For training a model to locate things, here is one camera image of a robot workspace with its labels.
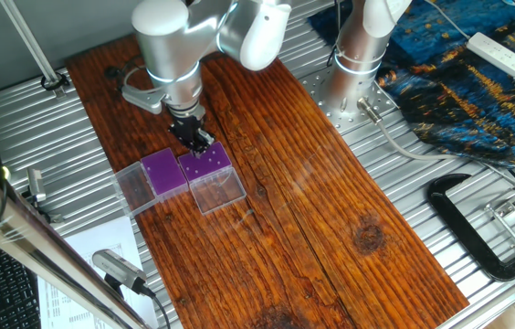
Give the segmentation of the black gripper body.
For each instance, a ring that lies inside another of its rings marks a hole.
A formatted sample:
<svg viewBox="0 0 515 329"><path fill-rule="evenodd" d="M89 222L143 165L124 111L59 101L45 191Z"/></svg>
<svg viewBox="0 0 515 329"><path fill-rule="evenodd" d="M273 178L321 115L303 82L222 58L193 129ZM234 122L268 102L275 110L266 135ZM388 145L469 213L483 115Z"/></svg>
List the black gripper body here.
<svg viewBox="0 0 515 329"><path fill-rule="evenodd" d="M191 118L173 118L169 131L183 145L201 145L206 144L206 139L201 135L200 131L204 127L204 120Z"/></svg>

